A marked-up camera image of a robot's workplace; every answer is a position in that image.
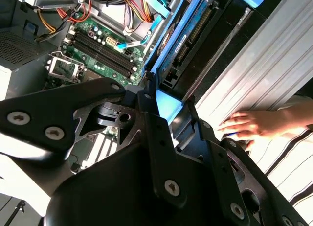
bolt hole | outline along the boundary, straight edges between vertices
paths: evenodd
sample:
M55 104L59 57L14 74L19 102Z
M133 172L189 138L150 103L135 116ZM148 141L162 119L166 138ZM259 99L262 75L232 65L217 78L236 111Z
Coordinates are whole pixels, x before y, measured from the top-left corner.
M145 94L145 97L148 98L148 99L152 99L152 97L148 94Z
M122 114L122 115L120 116L120 118L119 118L119 120L120 120L121 122L127 122L129 119L131 119L131 116L130 116L129 114L127 114L127 113Z
M120 90L119 85L112 83L111 87L114 88L115 90Z
M200 161L204 161L203 155L199 155L199 156L197 157L197 159L200 160Z
M236 211L236 213L239 215L239 214L241 214L241 211L240 211L240 209L238 208L238 207L235 207L235 211Z

black stripe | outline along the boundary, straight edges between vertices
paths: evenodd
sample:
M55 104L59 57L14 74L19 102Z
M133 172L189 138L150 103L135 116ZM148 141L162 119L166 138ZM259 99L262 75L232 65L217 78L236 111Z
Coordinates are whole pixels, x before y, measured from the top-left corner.
M305 131L301 136L298 136L293 141L289 143L287 148L282 152L282 154L279 156L279 158L272 164L272 166L265 172L265 175L268 176L277 166L278 164L287 156L287 154L290 152L291 149L296 145L297 142L305 139L310 135L312 131L307 130Z
M298 201L306 198L307 196L309 196L312 193L313 193L313 183L306 190L304 190L302 193L299 193L298 195L294 196L290 200L290 204L295 205Z
M305 163L305 162L306 162L308 159L310 159L312 156L313 156L313 154L310 155L310 156L309 156L307 159L305 159L304 161L302 161L293 171L291 171L291 172L289 173L289 175L287 175L287 177L286 177L276 188L278 188L283 182L285 182L285 180L288 179L288 177L291 176L291 175L293 174L293 172L295 172L303 163Z

ram slot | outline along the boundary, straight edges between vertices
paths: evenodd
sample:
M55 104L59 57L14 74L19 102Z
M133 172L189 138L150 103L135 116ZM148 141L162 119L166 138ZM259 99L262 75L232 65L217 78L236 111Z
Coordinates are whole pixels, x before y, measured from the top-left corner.
M107 46L96 42L95 40L84 35L83 33L78 32L75 37L75 41L92 47L93 49L99 51L99 53L101 53L103 56L110 58L110 60L115 61L117 64L124 66L128 70L131 70L134 67L134 65L127 58L118 54L114 50L111 50Z
M120 73L121 75L123 75L124 77L129 78L130 77L130 72L123 68L122 66L120 66L119 64L116 64L115 62L111 61L110 59L104 57L103 55L99 54L98 52L96 52L94 49L89 48L79 42L75 42L73 43L73 47L76 48L77 50L83 52L84 54L87 54L88 56L90 56L91 58L95 59L96 61L104 64L105 66L113 69L114 71Z

hand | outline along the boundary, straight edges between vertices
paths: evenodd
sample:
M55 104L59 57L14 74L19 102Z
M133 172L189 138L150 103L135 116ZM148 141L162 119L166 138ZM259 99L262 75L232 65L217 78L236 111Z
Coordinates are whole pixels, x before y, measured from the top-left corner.
M280 111L242 111L234 113L218 129L224 134L237 133L230 136L234 140L254 140L280 136L288 131L289 126Z

yellow wire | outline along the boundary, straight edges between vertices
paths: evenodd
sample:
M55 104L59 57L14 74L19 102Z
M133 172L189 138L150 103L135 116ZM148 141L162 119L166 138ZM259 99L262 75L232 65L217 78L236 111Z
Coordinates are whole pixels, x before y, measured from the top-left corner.
M48 30L50 30L50 33L54 33L54 32L56 31L56 29L55 29L54 27L52 27L51 25L49 25L49 24L45 21L45 19L44 19L44 17L42 16L40 10L38 10L38 15L39 15L40 20L41 20L42 23L44 24L44 26L45 26Z
M138 12L137 8L129 1L129 0L124 0L129 7L131 7L131 9L135 12L136 16L143 22L145 22L145 20L142 18L141 14Z
M148 4L147 4L146 1L143 2L143 7L144 7L144 9L145 9L145 12L146 12L146 15L147 15L149 21L151 21L151 18L150 18L150 11L149 11Z

